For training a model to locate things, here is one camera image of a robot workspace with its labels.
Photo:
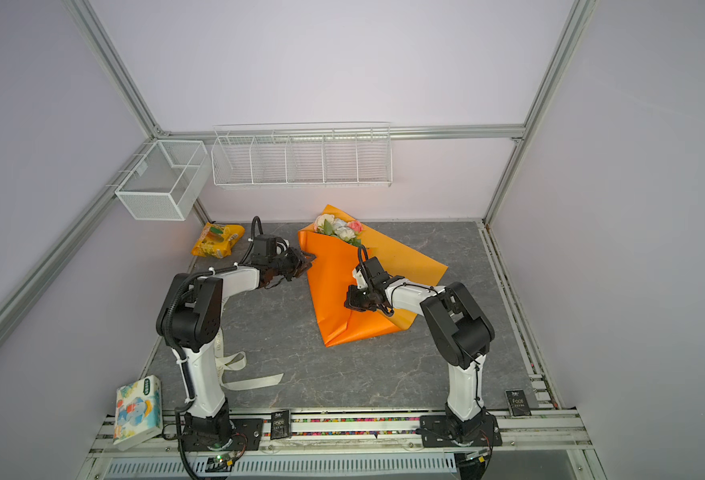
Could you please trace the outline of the orange wrapping paper sheet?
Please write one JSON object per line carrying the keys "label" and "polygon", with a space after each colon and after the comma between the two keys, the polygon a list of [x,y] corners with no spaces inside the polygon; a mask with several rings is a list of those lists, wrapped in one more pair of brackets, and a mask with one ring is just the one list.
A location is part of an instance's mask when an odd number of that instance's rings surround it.
{"label": "orange wrapping paper sheet", "polygon": [[[391,275],[436,286],[447,271],[446,265],[367,225],[362,227],[359,239],[368,254],[377,258]],[[379,312],[356,312],[344,306],[348,288],[355,284],[353,270],[359,264],[355,246],[324,235],[312,225],[298,232],[298,241],[302,251],[316,256],[308,270],[308,284],[325,346],[392,334],[412,326],[416,315],[407,310],[398,309],[388,318]]]}

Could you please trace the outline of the white fake rose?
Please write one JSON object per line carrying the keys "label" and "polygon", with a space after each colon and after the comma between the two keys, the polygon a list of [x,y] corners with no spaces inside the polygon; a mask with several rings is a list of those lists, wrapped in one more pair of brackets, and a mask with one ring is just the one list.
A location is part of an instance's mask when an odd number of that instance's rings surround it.
{"label": "white fake rose", "polygon": [[361,241],[359,239],[360,232],[348,226],[340,226],[336,228],[336,230],[334,230],[334,235],[337,238],[340,238],[340,240],[355,247],[359,247],[361,245]]}

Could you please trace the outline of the cream fake rose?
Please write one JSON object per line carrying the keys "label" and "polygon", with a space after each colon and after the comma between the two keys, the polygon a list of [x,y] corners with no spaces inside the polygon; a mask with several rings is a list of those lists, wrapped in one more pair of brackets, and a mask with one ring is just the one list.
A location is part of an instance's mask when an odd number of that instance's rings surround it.
{"label": "cream fake rose", "polygon": [[334,222],[336,222],[336,216],[332,214],[318,215],[314,221],[314,230],[316,232],[334,231]]}

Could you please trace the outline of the pale blue fake rose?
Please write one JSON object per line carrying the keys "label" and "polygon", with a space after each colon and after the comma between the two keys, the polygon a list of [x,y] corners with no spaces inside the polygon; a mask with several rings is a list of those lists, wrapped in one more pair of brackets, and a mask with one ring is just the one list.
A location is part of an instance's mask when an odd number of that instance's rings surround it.
{"label": "pale blue fake rose", "polygon": [[340,218],[336,218],[336,219],[334,219],[334,223],[332,223],[332,227],[334,228],[334,230],[346,228],[346,227],[348,227],[348,222],[346,222]]}

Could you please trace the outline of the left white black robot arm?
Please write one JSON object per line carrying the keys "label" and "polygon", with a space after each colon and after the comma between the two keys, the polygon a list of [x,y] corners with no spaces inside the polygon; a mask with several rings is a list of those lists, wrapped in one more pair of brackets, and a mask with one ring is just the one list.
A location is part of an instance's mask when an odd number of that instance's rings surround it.
{"label": "left white black robot arm", "polygon": [[314,254],[290,247],[232,266],[174,276],[156,320],[156,332],[172,348],[180,366],[186,390],[182,413],[208,420],[228,410],[214,354],[224,301],[264,289],[274,279],[298,278],[312,268],[314,260]]}

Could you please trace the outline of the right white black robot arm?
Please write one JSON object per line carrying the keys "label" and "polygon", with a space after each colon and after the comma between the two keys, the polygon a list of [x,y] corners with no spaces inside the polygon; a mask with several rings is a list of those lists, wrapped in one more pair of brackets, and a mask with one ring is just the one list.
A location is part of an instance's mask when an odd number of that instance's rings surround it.
{"label": "right white black robot arm", "polygon": [[352,285],[344,306],[358,312],[379,312],[389,319],[398,310],[423,317],[435,347],[448,364],[447,416],[465,428],[481,421],[485,413],[482,369],[495,331],[464,284],[427,286],[396,277],[384,286]]}

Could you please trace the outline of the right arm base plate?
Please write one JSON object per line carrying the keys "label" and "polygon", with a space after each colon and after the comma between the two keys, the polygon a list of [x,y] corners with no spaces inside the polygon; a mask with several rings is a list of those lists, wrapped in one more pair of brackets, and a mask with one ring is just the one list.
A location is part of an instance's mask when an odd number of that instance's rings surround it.
{"label": "right arm base plate", "polygon": [[502,446],[498,421],[487,410],[466,421],[447,413],[422,415],[416,432],[426,448]]}

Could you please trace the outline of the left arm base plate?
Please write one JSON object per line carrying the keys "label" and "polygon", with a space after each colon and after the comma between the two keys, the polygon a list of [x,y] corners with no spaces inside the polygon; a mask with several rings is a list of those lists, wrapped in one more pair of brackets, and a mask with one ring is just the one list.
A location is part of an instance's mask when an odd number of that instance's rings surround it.
{"label": "left arm base plate", "polygon": [[256,451],[260,448],[264,420],[234,418],[216,421],[190,417],[190,425],[182,428],[185,452]]}

